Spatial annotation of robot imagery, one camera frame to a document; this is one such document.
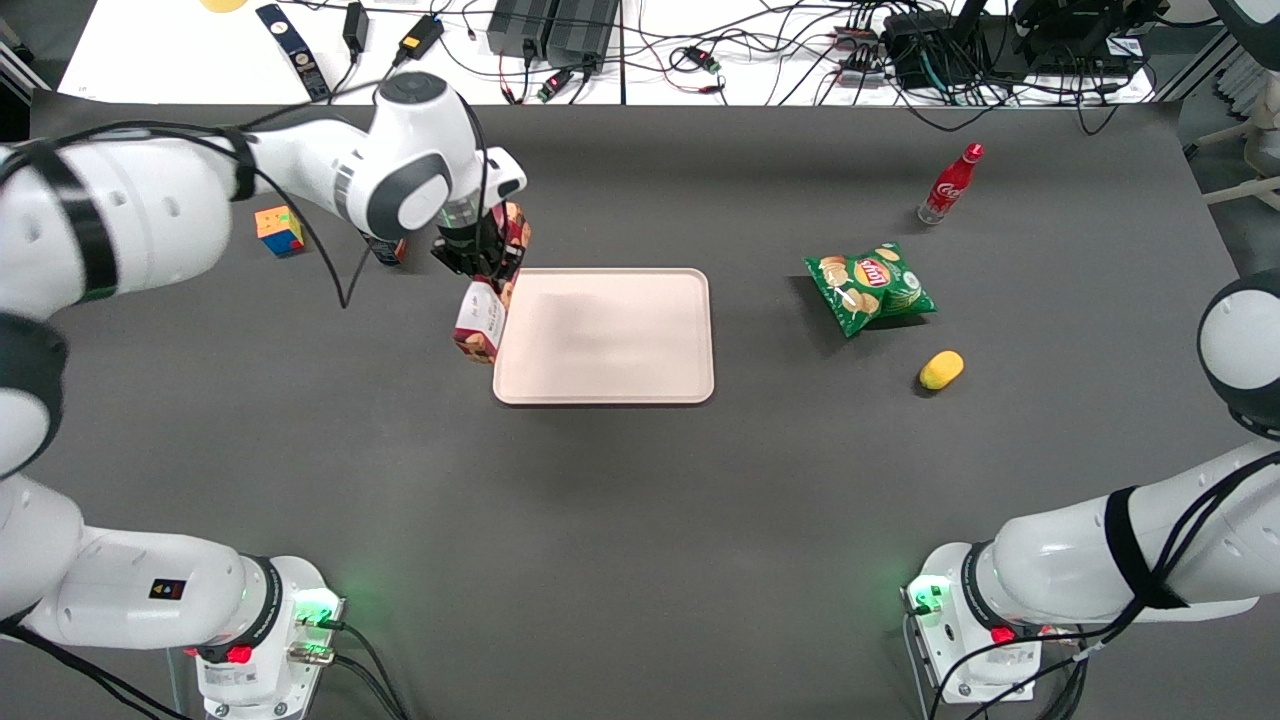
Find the rubik's cube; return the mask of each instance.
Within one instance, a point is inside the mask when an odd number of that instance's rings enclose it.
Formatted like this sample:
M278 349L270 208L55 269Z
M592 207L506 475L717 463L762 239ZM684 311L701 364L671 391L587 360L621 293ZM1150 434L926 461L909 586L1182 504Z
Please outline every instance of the rubik's cube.
M302 225L288 205L259 210L253 213L253 222L257 224L257 238L270 247L276 258L285 258L302 250Z

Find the yellow object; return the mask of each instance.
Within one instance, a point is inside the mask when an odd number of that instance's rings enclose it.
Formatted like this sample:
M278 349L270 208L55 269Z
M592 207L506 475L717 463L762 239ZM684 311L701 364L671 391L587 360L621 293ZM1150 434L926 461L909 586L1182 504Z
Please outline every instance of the yellow object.
M215 13L230 13L241 9L248 0L200 0L200 4Z
M943 350L920 370L920 384L928 389L942 389L964 372L964 357L955 350Z

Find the red button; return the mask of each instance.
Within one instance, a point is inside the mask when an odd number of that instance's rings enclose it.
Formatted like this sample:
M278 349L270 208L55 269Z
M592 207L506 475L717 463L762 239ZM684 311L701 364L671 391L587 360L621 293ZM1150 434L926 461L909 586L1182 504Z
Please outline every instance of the red button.
M248 659L253 656L253 648L247 644L238 644L227 651L227 662L234 662L236 665L244 665Z

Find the yellow toy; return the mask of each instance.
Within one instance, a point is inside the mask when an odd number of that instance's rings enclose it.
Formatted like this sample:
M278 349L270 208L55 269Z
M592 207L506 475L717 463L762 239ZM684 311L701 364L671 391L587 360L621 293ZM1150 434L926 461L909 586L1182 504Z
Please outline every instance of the yellow toy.
M938 391L964 372L964 357L955 350L943 350L933 356L920 370L920 384L927 389Z

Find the green led light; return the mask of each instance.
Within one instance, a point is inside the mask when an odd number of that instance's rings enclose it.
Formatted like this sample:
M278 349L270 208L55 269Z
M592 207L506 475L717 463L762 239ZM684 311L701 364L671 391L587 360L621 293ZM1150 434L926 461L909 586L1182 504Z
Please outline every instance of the green led light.
M300 620L321 621L338 614L338 596L329 588L298 591L293 600L293 614Z

